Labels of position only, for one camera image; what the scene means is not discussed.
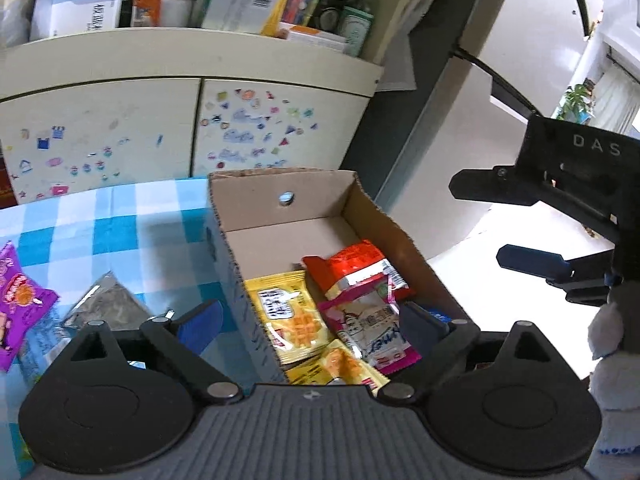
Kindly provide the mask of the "white gloved right hand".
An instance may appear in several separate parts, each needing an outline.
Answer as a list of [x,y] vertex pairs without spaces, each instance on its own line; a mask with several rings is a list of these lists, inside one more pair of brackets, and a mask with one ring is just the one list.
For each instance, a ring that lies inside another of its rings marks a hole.
[[639,477],[639,284],[608,293],[588,328],[589,391],[601,411],[600,434],[587,463],[597,479]]

